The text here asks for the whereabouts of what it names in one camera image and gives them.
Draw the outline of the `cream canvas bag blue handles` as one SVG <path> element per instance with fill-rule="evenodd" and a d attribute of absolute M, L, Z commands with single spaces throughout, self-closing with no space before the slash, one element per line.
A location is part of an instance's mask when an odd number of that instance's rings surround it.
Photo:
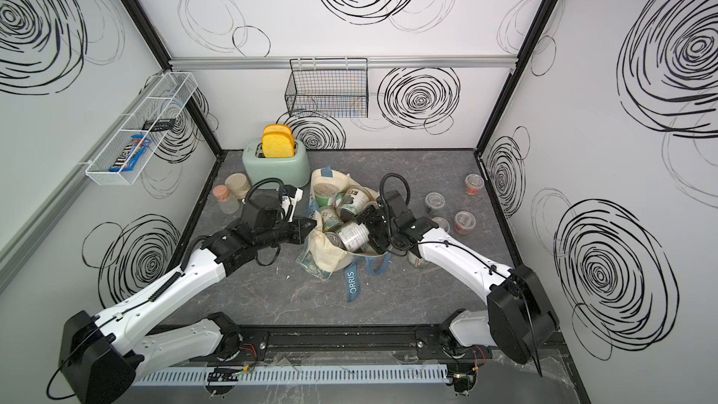
<path fill-rule="evenodd" d="M 338 187 L 338 194 L 333 207 L 319 209 L 314 200 L 312 189 L 317 183 L 332 183 Z M 392 259 L 390 252 L 377 254 L 368 244 L 359 252 L 345 250 L 337 230 L 344 226 L 338 216 L 338 205 L 344 193 L 352 186 L 360 186 L 351 176 L 326 166 L 312 172 L 310 179 L 309 213 L 316 222 L 316 228 L 305 240 L 303 253 L 297 258 L 297 264 L 312 276 L 327 281 L 334 275 L 342 274 L 348 291 L 348 300 L 355 301 L 361 293 L 361 284 L 358 278 L 358 265 L 366 264 L 366 273 L 370 276 L 380 276 L 389 267 Z M 372 196 L 369 205 L 376 206 L 375 199 L 378 193 L 366 189 Z"/>

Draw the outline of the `large radish label seed jar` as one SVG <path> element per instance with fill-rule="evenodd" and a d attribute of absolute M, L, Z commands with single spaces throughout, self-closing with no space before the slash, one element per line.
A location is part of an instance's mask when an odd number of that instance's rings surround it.
<path fill-rule="evenodd" d="M 407 253 L 407 260 L 415 269 L 424 269 L 428 266 L 428 262 L 424 258 L 414 254 L 413 252 Z"/>

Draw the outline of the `yellow strip lid seed jar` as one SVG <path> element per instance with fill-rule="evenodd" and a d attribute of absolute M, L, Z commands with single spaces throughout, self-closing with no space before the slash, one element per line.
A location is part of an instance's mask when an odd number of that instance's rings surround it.
<path fill-rule="evenodd" d="M 424 199 L 424 205 L 426 205 L 427 212 L 432 216 L 440 215 L 446 205 L 445 197 L 438 192 L 431 192 L 426 195 Z"/>

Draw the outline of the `clear lid red seed jar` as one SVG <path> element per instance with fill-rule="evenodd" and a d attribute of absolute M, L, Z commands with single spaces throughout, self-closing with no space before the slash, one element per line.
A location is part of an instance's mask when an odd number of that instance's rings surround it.
<path fill-rule="evenodd" d="M 440 216 L 436 216 L 432 218 L 432 221 L 435 222 L 441 229 L 443 229 L 447 234 L 451 231 L 451 226 L 449 222 Z"/>

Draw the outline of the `red bee label seed jar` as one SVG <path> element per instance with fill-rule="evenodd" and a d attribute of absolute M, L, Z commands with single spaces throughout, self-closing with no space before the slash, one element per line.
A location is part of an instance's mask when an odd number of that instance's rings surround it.
<path fill-rule="evenodd" d="M 484 178 L 480 174 L 469 174 L 465 177 L 465 193 L 468 196 L 477 196 L 484 189 Z"/>

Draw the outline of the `silver label jar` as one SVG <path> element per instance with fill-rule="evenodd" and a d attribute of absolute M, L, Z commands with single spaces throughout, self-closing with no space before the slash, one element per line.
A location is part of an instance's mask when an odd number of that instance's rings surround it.
<path fill-rule="evenodd" d="M 348 252 L 357 253 L 368 244 L 369 231 L 364 224 L 349 222 L 337 230 L 344 248 Z"/>

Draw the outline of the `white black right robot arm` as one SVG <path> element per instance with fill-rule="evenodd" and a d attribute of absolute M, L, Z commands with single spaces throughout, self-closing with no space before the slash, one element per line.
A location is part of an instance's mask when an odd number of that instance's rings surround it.
<path fill-rule="evenodd" d="M 457 241 L 436 222 L 409 208 L 411 188 L 397 173 L 380 181 L 378 206 L 355 222 L 368 232 L 377 253 L 394 249 L 441 267 L 465 284 L 485 306 L 472 315 L 462 310 L 449 321 L 452 339 L 462 347 L 497 347 L 518 364 L 533 362 L 542 375 L 540 348 L 560 328 L 558 315 L 537 273 L 521 264 L 509 267 Z"/>

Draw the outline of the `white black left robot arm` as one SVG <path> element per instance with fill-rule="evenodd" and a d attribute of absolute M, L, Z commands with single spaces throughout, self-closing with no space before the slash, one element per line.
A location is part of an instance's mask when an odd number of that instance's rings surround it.
<path fill-rule="evenodd" d="M 172 312 L 218 282 L 256 262 L 261 250 L 301 245 L 317 224 L 295 216 L 301 189 L 278 178 L 258 181 L 239 219 L 204 237 L 181 263 L 138 293 L 64 325 L 56 374 L 81 403 L 112 403 L 137 380 L 196 357 L 232 360 L 250 347 L 227 315 L 215 312 L 192 325 L 155 332 Z"/>

